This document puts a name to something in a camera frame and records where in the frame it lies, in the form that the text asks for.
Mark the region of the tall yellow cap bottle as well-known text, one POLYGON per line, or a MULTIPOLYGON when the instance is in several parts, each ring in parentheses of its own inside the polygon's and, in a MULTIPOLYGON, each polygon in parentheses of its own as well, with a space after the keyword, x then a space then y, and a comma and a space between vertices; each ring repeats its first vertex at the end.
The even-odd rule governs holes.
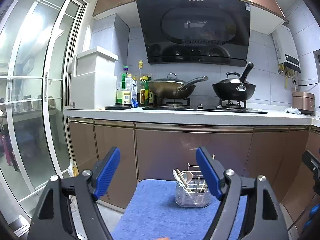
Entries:
POLYGON ((137 80, 137 101, 140 106, 145 105, 145 85, 143 80, 143 61, 138 62, 139 75, 137 80))

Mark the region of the white gas water heater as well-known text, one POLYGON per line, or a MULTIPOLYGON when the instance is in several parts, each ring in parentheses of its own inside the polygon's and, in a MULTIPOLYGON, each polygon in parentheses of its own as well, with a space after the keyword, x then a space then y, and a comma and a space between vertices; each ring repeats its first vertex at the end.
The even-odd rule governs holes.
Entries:
POLYGON ((288 27, 280 25, 272 32, 279 64, 300 73, 300 63, 293 36, 288 27))

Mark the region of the glass sliding door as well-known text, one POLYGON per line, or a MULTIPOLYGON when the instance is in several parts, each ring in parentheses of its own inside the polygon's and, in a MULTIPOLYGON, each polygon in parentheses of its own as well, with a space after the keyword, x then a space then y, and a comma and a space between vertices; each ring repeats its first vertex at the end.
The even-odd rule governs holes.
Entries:
POLYGON ((19 235, 49 177, 68 175, 66 68, 85 7, 13 0, 1 19, 1 213, 19 235))

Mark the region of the bronze wok with lid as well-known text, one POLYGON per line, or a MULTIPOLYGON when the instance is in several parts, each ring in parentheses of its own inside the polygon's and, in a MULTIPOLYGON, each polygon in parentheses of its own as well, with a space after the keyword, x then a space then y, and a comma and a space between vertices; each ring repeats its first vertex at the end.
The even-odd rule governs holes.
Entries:
POLYGON ((166 78, 148 82, 151 92, 161 99, 186 99, 196 88, 196 83, 208 81, 208 76, 201 76, 188 82, 177 78, 175 73, 169 73, 166 78))

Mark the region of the white plastic bag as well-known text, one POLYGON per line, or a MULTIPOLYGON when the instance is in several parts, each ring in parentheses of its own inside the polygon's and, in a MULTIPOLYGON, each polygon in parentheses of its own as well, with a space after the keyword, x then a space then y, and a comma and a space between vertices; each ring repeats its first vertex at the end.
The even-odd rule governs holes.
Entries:
POLYGON ((76 166, 76 162, 74 160, 72 160, 72 159, 69 160, 69 166, 68 166, 67 171, 68 171, 70 178, 77 177, 79 175, 79 171, 76 166))

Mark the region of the small green sauce bottle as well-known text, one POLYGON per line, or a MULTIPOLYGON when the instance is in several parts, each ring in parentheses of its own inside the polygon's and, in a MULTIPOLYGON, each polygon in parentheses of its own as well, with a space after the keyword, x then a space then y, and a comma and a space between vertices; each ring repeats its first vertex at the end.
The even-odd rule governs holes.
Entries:
POLYGON ((151 77, 143 76, 144 81, 144 98, 145 98, 145 106, 150 105, 150 99, 152 98, 152 94, 150 93, 149 81, 151 81, 151 77))

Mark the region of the brown lower cabinets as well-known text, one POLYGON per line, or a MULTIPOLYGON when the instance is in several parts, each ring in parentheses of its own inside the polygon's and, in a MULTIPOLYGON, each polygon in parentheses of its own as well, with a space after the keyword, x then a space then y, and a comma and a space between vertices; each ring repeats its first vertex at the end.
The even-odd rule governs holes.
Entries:
POLYGON ((302 154, 319 156, 319 129, 312 126, 195 126, 69 118, 79 170, 91 167, 116 146, 121 159, 103 201, 126 208, 145 179, 172 180, 172 170, 195 163, 205 147, 225 168, 244 177, 267 177, 293 221, 303 223, 319 197, 302 154))

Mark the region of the light blue ceramic spoon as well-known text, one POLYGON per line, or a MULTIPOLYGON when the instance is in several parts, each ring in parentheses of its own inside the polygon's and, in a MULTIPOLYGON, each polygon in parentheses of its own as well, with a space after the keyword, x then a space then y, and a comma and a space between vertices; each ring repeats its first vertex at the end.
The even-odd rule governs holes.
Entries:
POLYGON ((180 176, 175 169, 172 170, 172 174, 173 174, 174 178, 176 179, 176 181, 177 181, 182 187, 186 188, 183 177, 180 176))

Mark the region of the white storage box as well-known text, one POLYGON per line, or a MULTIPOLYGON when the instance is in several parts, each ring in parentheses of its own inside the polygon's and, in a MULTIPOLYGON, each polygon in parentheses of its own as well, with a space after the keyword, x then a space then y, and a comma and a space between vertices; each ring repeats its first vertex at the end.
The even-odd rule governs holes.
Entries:
POLYGON ((116 54, 102 47, 73 56, 67 67, 71 74, 70 107, 99 110, 115 105, 117 61, 116 54))

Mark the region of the blue white cloth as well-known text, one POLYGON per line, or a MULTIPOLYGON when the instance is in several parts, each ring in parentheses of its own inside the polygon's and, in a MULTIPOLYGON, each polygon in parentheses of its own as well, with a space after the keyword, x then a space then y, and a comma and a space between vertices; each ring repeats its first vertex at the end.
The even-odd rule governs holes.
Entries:
POLYGON ((290 114, 301 114, 301 111, 297 108, 286 108, 284 109, 285 113, 290 113, 290 114))

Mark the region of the black gas stove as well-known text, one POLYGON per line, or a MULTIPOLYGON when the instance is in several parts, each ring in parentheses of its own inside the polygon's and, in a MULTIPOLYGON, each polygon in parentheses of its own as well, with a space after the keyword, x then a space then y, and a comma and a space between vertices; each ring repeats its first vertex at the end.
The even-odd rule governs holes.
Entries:
POLYGON ((163 111, 201 111, 201 112, 226 112, 226 113, 248 113, 248 114, 267 114, 266 111, 260 111, 247 108, 246 101, 227 101, 219 100, 213 106, 198 103, 191 105, 191 99, 160 99, 156 98, 153 103, 144 106, 143 110, 163 110, 163 111))

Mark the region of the white blue label bottle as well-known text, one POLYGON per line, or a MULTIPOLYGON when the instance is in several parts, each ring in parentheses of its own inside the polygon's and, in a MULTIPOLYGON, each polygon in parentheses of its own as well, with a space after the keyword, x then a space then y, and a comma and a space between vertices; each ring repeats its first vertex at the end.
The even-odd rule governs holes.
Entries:
POLYGON ((133 108, 138 107, 136 82, 132 78, 131 74, 128 74, 125 78, 125 92, 123 103, 125 103, 126 105, 130 104, 133 108))

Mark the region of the blue towel mat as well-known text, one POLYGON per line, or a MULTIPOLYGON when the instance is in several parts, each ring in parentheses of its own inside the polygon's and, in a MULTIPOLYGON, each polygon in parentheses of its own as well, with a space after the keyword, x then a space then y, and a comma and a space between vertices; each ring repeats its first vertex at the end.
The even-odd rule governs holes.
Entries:
POLYGON ((186 208, 175 202, 176 183, 143 180, 137 184, 122 218, 111 233, 114 239, 204 239, 220 202, 186 208))

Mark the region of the black round plate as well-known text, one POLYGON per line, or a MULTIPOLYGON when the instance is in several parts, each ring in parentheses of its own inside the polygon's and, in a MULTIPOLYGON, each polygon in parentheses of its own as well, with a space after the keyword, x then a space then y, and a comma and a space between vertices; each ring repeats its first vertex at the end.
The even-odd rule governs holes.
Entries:
POLYGON ((130 105, 113 105, 113 106, 106 106, 105 110, 126 110, 130 109, 130 105))

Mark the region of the pink rice cooker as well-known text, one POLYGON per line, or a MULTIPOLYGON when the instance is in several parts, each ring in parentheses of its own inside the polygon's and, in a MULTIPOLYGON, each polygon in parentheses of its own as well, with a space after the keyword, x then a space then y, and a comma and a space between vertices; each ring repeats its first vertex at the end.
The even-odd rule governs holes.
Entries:
POLYGON ((312 115, 315 112, 315 95, 308 92, 293 92, 292 107, 302 114, 312 115))

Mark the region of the green cap oil bottle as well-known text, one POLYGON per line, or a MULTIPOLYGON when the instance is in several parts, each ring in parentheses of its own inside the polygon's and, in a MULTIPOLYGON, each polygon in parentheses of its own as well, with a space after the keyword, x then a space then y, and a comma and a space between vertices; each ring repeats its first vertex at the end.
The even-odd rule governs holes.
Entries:
POLYGON ((117 77, 116 103, 119 103, 120 105, 126 105, 123 103, 123 97, 125 92, 125 78, 128 74, 131 74, 129 68, 128 66, 124 66, 123 71, 117 77))

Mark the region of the black range hood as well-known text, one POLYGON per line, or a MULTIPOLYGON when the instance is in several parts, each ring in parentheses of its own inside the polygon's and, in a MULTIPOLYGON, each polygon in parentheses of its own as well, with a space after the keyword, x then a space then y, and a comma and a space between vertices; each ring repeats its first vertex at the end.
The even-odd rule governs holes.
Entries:
POLYGON ((150 64, 247 65, 251 5, 241 0, 138 0, 150 64))

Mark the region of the black wok with lid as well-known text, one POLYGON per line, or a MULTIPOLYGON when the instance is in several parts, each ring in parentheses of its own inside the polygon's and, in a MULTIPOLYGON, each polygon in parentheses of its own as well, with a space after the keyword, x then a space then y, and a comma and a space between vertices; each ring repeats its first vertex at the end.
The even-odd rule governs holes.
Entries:
POLYGON ((249 62, 242 75, 237 72, 227 72, 227 79, 212 84, 215 94, 226 101, 246 101, 250 99, 256 89, 256 85, 247 81, 254 64, 249 62))

